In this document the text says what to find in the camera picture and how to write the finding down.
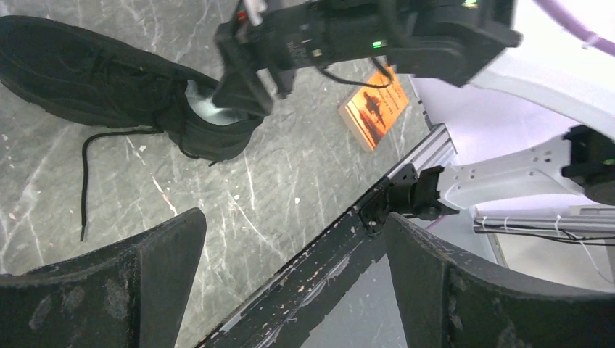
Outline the black shoe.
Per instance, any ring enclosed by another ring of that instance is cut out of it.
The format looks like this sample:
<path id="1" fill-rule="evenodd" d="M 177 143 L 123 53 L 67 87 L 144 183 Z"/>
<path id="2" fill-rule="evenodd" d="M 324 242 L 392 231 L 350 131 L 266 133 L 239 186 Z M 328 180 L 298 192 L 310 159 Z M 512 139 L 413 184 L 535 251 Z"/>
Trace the black shoe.
<path id="1" fill-rule="evenodd" d="M 1 18 L 1 83 L 48 113 L 84 125 L 143 126 L 165 133 L 184 155 L 231 160 L 263 118 L 207 105 L 216 79 L 91 30 L 40 17 Z"/>

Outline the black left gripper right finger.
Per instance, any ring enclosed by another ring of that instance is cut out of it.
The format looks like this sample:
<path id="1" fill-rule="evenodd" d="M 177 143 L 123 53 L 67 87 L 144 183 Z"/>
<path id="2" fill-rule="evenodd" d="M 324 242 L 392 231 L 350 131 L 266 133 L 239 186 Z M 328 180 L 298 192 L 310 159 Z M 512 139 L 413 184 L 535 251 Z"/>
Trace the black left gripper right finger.
<path id="1" fill-rule="evenodd" d="M 614 295 L 496 265 L 391 213 L 384 240 L 409 347 L 612 347 Z"/>

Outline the black shoelace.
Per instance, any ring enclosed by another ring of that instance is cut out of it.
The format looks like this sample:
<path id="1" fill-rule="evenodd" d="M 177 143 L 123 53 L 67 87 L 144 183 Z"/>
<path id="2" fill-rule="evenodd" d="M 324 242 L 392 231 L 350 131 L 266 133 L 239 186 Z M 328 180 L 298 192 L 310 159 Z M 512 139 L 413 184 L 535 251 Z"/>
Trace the black shoelace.
<path id="1" fill-rule="evenodd" d="M 88 225 L 87 217 L 87 198 L 88 198 L 88 185 L 89 185 L 89 164 L 88 164 L 88 150 L 90 145 L 95 141 L 102 138 L 116 137 L 116 136 L 134 136 L 134 135 L 154 135 L 161 134 L 162 130 L 157 129 L 135 129 L 135 130 L 121 130 L 98 133 L 88 137 L 81 147 L 81 161 L 83 165 L 83 176 L 81 186 L 81 232 L 79 236 L 79 242 L 85 241 L 86 229 Z"/>

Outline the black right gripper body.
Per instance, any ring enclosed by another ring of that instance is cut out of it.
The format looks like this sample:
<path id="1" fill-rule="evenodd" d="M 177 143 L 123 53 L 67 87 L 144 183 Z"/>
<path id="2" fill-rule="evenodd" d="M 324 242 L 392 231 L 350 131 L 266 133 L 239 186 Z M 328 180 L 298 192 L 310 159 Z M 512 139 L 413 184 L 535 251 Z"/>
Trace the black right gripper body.
<path id="1" fill-rule="evenodd" d="M 377 1 L 239 1 L 215 42 L 224 70 L 265 70 L 280 99 L 298 70 L 382 56 L 391 43 Z"/>

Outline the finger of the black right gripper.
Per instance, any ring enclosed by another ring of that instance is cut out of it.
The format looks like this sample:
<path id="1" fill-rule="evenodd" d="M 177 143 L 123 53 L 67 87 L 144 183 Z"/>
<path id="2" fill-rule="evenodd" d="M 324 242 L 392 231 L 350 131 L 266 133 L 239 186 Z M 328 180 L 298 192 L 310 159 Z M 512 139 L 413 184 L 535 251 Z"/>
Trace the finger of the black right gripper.
<path id="1" fill-rule="evenodd" d="M 261 79 L 253 71 L 225 67 L 212 102 L 216 107 L 237 109 L 258 116 L 269 116 L 273 100 Z"/>

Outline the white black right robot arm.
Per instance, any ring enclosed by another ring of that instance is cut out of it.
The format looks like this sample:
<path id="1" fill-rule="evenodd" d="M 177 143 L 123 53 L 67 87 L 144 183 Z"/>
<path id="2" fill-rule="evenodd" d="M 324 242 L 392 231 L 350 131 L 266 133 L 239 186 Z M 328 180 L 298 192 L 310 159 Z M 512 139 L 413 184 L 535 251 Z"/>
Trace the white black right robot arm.
<path id="1" fill-rule="evenodd" d="M 422 220 L 475 204 L 538 194 L 573 194 L 614 204 L 614 101 L 610 89 L 556 75 L 522 41 L 514 1 L 240 1 L 218 26 L 224 74 L 212 102 L 266 116 L 273 108 L 261 79 L 279 98 L 296 72 L 384 56 L 399 73 L 501 91 L 577 122 L 564 134 L 513 154 L 469 165 L 407 166 L 379 186 L 364 212 Z"/>

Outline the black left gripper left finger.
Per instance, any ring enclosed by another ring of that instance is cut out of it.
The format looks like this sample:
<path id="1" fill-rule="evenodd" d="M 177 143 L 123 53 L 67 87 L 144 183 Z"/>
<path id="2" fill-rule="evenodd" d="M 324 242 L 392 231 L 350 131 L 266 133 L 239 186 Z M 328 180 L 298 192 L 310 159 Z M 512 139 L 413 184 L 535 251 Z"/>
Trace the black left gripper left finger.
<path id="1" fill-rule="evenodd" d="M 87 254 L 1 277 L 3 347 L 173 347 L 207 232 L 193 208 Z"/>

